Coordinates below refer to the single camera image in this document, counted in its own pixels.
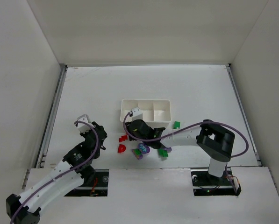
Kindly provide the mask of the red notched lego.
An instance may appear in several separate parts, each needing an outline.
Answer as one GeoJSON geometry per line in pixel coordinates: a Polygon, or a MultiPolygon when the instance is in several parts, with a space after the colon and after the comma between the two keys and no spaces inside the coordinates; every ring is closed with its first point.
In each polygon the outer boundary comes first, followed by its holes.
{"type": "Polygon", "coordinates": [[[124,142],[124,141],[126,141],[126,140],[128,140],[128,135],[122,135],[120,138],[119,138],[119,142],[121,143],[121,142],[124,142]]]}

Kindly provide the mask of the purple round flower lego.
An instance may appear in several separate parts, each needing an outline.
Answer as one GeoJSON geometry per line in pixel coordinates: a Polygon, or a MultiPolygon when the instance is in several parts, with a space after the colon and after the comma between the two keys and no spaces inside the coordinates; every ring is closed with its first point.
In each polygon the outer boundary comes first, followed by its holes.
{"type": "Polygon", "coordinates": [[[148,154],[150,152],[150,147],[144,143],[139,143],[137,148],[140,150],[142,154],[148,154]]]}

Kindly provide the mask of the green lego plate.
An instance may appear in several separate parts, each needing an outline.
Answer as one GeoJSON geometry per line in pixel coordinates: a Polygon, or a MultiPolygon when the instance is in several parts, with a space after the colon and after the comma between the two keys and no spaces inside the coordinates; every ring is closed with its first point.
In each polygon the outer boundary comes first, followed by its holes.
{"type": "Polygon", "coordinates": [[[136,157],[136,155],[142,154],[142,152],[139,149],[132,149],[131,152],[136,157]]]}

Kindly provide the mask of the red arch lego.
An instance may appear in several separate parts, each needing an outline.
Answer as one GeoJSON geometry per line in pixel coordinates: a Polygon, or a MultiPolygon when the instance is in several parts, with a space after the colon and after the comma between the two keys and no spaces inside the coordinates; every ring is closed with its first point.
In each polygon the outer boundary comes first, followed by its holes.
{"type": "Polygon", "coordinates": [[[124,144],[119,144],[117,152],[122,154],[126,151],[126,146],[124,144]]]}

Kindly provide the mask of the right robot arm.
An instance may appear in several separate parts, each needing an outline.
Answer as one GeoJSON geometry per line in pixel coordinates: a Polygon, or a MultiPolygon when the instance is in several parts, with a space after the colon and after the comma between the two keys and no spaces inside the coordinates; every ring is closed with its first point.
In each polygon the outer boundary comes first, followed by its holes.
{"type": "Polygon", "coordinates": [[[190,128],[152,128],[142,119],[124,123],[130,140],[139,140],[153,149],[197,146],[210,156],[209,175],[221,178],[231,159],[235,134],[211,120],[190,128]]]}

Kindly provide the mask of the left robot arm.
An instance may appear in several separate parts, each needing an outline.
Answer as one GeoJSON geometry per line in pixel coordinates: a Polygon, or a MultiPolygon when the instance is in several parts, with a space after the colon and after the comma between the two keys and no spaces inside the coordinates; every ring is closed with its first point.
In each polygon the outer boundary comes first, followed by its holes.
{"type": "Polygon", "coordinates": [[[53,203],[75,188],[94,180],[95,169],[91,166],[99,158],[107,133],[96,122],[76,121],[84,141],[71,149],[42,180],[20,193],[6,199],[6,212],[12,224],[37,224],[53,203]]]}

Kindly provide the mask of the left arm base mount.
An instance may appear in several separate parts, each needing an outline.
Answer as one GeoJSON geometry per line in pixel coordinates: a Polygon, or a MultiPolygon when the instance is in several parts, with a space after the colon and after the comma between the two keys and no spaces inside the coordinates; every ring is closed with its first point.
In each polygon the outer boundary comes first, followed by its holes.
{"type": "Polygon", "coordinates": [[[85,183],[65,197],[106,197],[108,194],[109,169],[98,169],[90,183],[85,183]]]}

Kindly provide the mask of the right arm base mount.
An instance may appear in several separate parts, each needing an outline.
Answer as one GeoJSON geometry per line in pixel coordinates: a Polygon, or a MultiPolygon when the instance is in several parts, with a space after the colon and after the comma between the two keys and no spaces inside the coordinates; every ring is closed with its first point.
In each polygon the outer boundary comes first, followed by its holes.
{"type": "Polygon", "coordinates": [[[194,196],[239,196],[242,192],[238,178],[231,168],[222,177],[210,175],[207,169],[191,170],[194,196]]]}

